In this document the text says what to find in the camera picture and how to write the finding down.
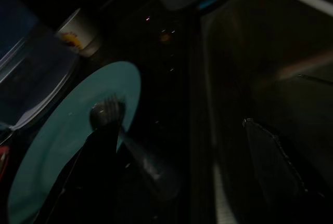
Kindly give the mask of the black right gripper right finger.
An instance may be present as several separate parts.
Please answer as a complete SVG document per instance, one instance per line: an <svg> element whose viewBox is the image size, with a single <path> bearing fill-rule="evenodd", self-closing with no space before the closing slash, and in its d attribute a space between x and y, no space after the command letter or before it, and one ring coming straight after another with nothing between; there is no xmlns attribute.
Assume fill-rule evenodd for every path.
<svg viewBox="0 0 333 224"><path fill-rule="evenodd" d="M280 135L252 118L243 121L253 168L276 223L326 223L321 176Z"/></svg>

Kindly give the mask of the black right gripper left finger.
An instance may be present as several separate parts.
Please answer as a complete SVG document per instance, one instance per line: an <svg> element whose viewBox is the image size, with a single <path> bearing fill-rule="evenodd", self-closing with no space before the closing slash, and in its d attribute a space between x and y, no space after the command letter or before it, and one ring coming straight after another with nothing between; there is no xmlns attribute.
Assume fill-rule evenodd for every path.
<svg viewBox="0 0 333 224"><path fill-rule="evenodd" d="M58 175L39 223L112 223L119 125L93 131Z"/></svg>

